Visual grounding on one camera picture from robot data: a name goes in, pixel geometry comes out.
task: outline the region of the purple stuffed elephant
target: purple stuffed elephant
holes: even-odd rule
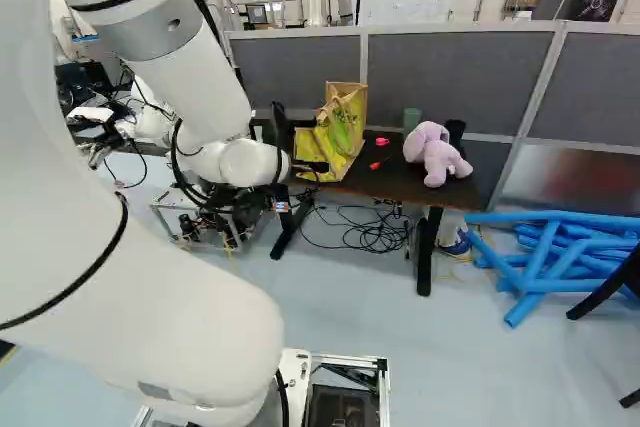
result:
[[[435,122],[422,122],[407,136],[402,147],[407,162],[424,162],[424,185],[440,187],[447,171],[461,179],[471,175],[473,167],[449,144],[449,131]]]

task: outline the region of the gray partition panel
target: gray partition panel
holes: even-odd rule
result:
[[[640,37],[569,33],[530,137],[640,146]]]
[[[467,122],[467,132],[515,135],[553,32],[448,32],[369,36],[370,125]]]
[[[462,148],[467,154],[467,160],[473,165],[473,182],[486,208],[500,178],[502,166],[509,155],[511,144],[463,140]]]
[[[288,109],[317,109],[326,81],[360,81],[357,35],[234,39],[231,47],[255,109],[272,100]]]

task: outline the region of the yellow bag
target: yellow bag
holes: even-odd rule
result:
[[[327,162],[330,170],[318,174],[320,182],[339,182],[364,145],[367,85],[327,82],[325,102],[316,110],[318,125],[296,128],[294,157],[305,162]],[[297,176],[316,180],[311,172],[301,172]]]

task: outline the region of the black table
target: black table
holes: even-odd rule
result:
[[[384,137],[390,144],[379,147],[377,137]],[[473,174],[466,179],[449,178],[447,183],[430,189],[423,183],[426,175],[423,164],[408,164],[402,154],[403,136],[397,132],[365,131],[365,144],[345,178],[340,182],[326,182],[322,190],[345,192],[396,202],[409,202],[430,206],[427,219],[420,219],[416,225],[416,239],[413,260],[416,263],[417,290],[421,296],[431,293],[431,256],[442,220],[444,208],[466,211],[484,210],[486,202],[479,195],[473,181]],[[460,139],[451,143],[459,144]],[[372,170],[370,165],[380,162],[380,167]],[[312,186],[313,182],[292,177],[288,185]],[[281,185],[276,192],[276,200],[289,201],[287,185]],[[304,221],[313,200],[302,202],[295,213],[280,213],[282,234],[271,250],[271,258],[278,260],[284,254],[287,244]]]

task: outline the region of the chair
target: chair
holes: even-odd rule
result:
[[[600,287],[567,312],[567,318],[578,320],[584,317],[615,294],[623,285],[640,297],[640,243]],[[638,402],[640,402],[640,389],[620,399],[620,404],[625,409]]]

